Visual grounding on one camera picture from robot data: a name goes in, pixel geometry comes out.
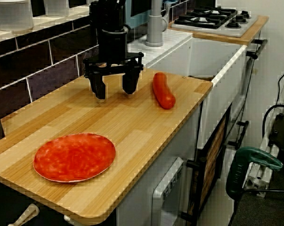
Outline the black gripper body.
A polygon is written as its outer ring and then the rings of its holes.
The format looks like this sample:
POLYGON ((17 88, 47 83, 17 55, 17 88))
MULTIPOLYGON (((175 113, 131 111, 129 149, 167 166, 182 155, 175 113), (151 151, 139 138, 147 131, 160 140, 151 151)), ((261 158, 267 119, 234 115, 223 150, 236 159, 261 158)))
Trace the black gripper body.
POLYGON ((84 59, 86 78, 92 75, 112 75, 125 73, 129 77, 138 77, 143 70, 142 57, 144 54, 129 53, 127 50, 128 25, 119 31, 109 32, 102 28, 97 29, 99 53, 97 56, 84 59))

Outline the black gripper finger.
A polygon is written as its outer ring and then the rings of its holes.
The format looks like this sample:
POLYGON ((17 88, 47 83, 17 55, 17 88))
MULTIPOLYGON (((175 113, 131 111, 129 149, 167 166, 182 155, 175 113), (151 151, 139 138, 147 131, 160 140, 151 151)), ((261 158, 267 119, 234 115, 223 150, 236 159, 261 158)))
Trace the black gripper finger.
POLYGON ((105 99, 105 84, 103 82, 103 76, 105 76, 105 74, 102 72, 89 73, 92 92, 98 99, 105 99))
POLYGON ((127 94, 133 94, 136 91, 139 74, 139 67, 125 70, 125 74, 122 76, 122 88, 127 94))

